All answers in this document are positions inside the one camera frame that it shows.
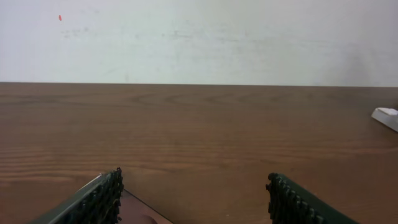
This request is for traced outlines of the Galaxy S25 Ultra smartphone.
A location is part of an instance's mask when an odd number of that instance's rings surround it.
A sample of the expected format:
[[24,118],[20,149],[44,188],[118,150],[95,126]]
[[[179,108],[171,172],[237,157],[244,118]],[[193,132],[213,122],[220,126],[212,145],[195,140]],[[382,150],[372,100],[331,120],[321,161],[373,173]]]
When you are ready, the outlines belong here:
[[127,190],[121,196],[119,223],[170,223],[171,221]]

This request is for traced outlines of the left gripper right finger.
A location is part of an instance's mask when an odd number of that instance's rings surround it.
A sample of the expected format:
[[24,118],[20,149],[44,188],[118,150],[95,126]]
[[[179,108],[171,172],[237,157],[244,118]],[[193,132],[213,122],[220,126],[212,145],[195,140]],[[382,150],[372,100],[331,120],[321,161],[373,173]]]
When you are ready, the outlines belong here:
[[268,180],[272,224],[357,224],[283,174],[271,173]]

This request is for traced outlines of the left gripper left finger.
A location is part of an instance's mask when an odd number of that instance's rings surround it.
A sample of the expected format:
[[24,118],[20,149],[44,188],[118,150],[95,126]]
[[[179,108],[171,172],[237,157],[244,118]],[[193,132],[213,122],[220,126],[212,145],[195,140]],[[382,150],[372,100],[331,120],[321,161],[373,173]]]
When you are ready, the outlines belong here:
[[121,168],[100,174],[35,224],[116,224],[124,190]]

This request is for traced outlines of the white power strip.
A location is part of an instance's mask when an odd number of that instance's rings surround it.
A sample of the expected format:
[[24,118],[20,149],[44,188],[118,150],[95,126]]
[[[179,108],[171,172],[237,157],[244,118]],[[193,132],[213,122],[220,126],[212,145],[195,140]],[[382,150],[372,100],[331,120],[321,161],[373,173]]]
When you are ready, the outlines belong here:
[[397,115],[398,111],[393,108],[376,108],[371,117],[395,132],[398,132]]

